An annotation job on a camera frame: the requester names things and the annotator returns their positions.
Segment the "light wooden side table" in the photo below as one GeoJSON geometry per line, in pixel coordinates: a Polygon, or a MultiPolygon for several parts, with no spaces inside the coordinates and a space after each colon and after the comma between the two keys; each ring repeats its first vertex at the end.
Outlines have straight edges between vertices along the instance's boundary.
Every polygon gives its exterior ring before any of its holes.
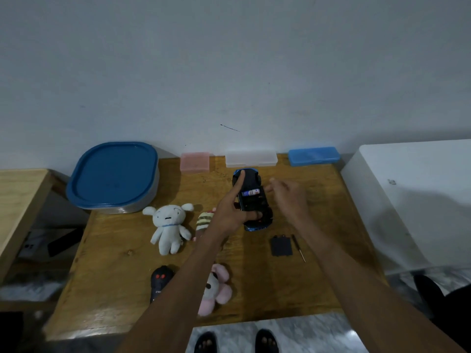
{"type": "Polygon", "coordinates": [[[0,170],[0,284],[50,192],[67,199],[66,182],[49,169],[0,170]]]}

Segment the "black battery cover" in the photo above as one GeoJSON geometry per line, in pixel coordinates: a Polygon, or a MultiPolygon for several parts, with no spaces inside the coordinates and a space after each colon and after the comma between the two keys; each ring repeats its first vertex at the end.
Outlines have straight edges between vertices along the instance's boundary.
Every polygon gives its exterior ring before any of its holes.
{"type": "Polygon", "coordinates": [[[291,247],[291,238],[282,236],[274,236],[270,239],[271,255],[275,257],[293,255],[291,247]]]}

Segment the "striped plush toy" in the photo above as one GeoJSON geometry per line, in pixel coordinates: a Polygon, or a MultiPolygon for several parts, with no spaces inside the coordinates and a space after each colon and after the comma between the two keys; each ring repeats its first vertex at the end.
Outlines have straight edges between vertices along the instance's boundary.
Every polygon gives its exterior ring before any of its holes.
{"type": "Polygon", "coordinates": [[[211,223],[213,216],[216,212],[216,208],[214,207],[211,210],[205,211],[198,216],[197,223],[196,223],[196,233],[193,237],[193,242],[196,242],[207,230],[209,224],[211,223]]]}

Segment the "large container with blue lid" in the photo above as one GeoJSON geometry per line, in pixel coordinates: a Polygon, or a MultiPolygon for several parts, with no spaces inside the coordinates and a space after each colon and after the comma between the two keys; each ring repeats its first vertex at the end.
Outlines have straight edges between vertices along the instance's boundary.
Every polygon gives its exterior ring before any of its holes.
{"type": "Polygon", "coordinates": [[[126,214],[155,198],[158,153],[145,142],[105,142],[86,151],[66,187],[68,200],[84,210],[126,214]]]}

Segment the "black bag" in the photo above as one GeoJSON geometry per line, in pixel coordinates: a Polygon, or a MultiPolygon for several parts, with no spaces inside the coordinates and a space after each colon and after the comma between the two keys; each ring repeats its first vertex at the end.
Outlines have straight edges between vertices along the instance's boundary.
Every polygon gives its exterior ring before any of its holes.
{"type": "Polygon", "coordinates": [[[463,350],[471,353],[471,284],[444,295],[425,275],[415,275],[414,283],[433,314],[431,321],[463,350]]]}

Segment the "small black-handled screwdriver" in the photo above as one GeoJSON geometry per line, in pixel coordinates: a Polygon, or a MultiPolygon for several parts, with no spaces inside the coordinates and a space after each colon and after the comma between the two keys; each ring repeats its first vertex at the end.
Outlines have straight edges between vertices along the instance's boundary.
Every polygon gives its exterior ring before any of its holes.
{"type": "Polygon", "coordinates": [[[302,250],[301,250],[301,248],[300,248],[300,245],[299,245],[299,243],[298,243],[298,241],[297,241],[297,238],[295,237],[294,234],[291,235],[291,239],[292,239],[292,241],[293,241],[293,243],[294,243],[294,245],[295,245],[295,247],[296,247],[296,250],[297,250],[297,251],[299,252],[299,254],[301,255],[301,258],[302,258],[303,262],[306,263],[306,260],[305,260],[305,258],[304,258],[303,253],[302,253],[302,250]]]}

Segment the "person's left hand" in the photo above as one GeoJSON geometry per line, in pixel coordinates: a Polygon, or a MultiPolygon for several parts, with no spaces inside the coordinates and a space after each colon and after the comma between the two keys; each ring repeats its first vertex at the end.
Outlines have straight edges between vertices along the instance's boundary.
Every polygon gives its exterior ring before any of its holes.
{"type": "Polygon", "coordinates": [[[207,230],[202,235],[205,239],[217,238],[220,243],[228,236],[236,232],[245,222],[239,222],[237,212],[242,211],[235,208],[234,202],[244,183],[245,172],[241,171],[237,183],[220,200],[216,206],[216,212],[207,230]]]}

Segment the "blue and black toy car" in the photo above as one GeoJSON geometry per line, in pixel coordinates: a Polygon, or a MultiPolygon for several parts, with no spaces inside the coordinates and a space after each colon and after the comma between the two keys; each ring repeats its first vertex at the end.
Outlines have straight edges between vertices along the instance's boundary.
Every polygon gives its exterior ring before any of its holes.
{"type": "Polygon", "coordinates": [[[268,228],[273,222],[273,211],[268,204],[267,196],[265,194],[261,176],[255,168],[243,168],[237,169],[233,173],[232,184],[235,184],[238,181],[240,172],[245,172],[244,183],[239,191],[237,198],[238,204],[236,207],[239,207],[242,211],[259,211],[262,213],[262,218],[258,221],[247,221],[244,223],[244,230],[253,232],[259,231],[268,228]],[[241,196],[242,191],[260,188],[260,195],[256,196],[241,196]]]}

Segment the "pink plastic box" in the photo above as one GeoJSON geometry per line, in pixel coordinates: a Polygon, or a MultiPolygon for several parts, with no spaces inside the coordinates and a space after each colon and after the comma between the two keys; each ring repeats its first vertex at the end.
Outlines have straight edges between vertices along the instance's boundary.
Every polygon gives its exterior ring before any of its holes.
{"type": "Polygon", "coordinates": [[[209,172],[209,158],[209,152],[182,153],[180,157],[180,172],[185,174],[209,172]]]}

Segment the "black sandal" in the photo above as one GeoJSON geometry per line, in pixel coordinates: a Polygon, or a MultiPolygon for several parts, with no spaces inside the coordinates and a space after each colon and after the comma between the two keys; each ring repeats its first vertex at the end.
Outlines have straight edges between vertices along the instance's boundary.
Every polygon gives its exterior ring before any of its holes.
{"type": "Polygon", "coordinates": [[[279,353],[279,346],[270,330],[262,328],[257,332],[255,353],[279,353]]]}
{"type": "Polygon", "coordinates": [[[218,353],[217,339],[214,332],[204,332],[196,341],[194,353],[218,353]]]}

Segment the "person's left forearm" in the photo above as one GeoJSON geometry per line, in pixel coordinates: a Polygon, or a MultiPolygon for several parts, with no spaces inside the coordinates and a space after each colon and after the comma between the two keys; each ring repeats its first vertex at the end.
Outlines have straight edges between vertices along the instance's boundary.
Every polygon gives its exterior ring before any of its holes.
{"type": "Polygon", "coordinates": [[[127,333],[116,353],[182,353],[227,230],[209,227],[162,293],[127,333]]]}

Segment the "black remote control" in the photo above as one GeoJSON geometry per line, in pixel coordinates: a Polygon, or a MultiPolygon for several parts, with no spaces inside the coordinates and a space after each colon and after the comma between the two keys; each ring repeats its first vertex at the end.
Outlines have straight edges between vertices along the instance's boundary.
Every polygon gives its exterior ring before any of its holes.
{"type": "Polygon", "coordinates": [[[150,303],[154,302],[156,297],[161,294],[162,290],[171,281],[174,275],[174,271],[166,265],[162,265],[153,271],[150,279],[150,303]]]}

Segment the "pink and white plush toy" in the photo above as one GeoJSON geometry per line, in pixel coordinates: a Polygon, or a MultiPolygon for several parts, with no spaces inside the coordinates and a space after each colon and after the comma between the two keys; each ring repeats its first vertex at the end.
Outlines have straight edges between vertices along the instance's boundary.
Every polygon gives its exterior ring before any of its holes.
{"type": "Polygon", "coordinates": [[[224,305],[232,297],[232,288],[228,284],[230,274],[221,264],[213,264],[209,274],[203,298],[198,310],[199,317],[210,315],[216,304],[224,305]]]}

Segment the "blue plastic box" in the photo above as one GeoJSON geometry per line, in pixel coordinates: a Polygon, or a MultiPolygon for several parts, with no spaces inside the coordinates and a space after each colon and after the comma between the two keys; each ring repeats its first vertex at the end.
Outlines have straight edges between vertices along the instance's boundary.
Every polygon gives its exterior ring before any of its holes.
{"type": "Polygon", "coordinates": [[[291,166],[333,164],[340,160],[340,154],[335,147],[294,149],[288,151],[288,160],[291,166]]]}

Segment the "white cabinet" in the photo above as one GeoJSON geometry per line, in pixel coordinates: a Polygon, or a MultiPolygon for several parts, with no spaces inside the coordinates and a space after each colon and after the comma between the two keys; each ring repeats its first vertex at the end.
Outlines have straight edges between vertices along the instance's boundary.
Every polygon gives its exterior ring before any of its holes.
{"type": "Polygon", "coordinates": [[[471,267],[471,139],[362,145],[341,176],[386,275],[471,267]]]}

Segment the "clear white plastic box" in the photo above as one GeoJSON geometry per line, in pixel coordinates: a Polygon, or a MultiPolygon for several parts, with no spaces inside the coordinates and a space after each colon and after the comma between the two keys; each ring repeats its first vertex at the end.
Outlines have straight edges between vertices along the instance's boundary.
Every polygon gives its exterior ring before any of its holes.
{"type": "Polygon", "coordinates": [[[238,150],[227,152],[225,162],[228,168],[275,166],[278,157],[273,150],[238,150]]]}

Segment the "black flat item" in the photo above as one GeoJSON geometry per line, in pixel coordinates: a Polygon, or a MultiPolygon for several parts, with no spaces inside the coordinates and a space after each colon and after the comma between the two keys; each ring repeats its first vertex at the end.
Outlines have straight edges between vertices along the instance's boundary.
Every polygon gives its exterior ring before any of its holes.
{"type": "Polygon", "coordinates": [[[68,233],[48,243],[47,251],[48,251],[49,257],[54,257],[70,249],[74,245],[80,243],[83,237],[84,231],[85,231],[84,227],[75,228],[73,230],[70,230],[68,233]]]}

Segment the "person's right hand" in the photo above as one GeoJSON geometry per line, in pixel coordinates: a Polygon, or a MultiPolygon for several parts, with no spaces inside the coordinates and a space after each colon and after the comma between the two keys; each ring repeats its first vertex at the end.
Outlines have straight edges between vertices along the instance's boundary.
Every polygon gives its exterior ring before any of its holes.
{"type": "Polygon", "coordinates": [[[274,193],[276,204],[286,220],[298,231],[314,225],[305,190],[300,184],[290,180],[283,180],[286,192],[274,193]]]}

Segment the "person's right forearm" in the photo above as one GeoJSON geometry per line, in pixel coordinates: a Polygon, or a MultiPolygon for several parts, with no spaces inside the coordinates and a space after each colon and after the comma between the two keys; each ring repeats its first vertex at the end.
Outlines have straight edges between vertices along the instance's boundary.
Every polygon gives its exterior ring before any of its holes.
{"type": "Polygon", "coordinates": [[[351,327],[369,353],[465,353],[323,233],[309,215],[297,216],[293,225],[313,251],[351,327]]]}

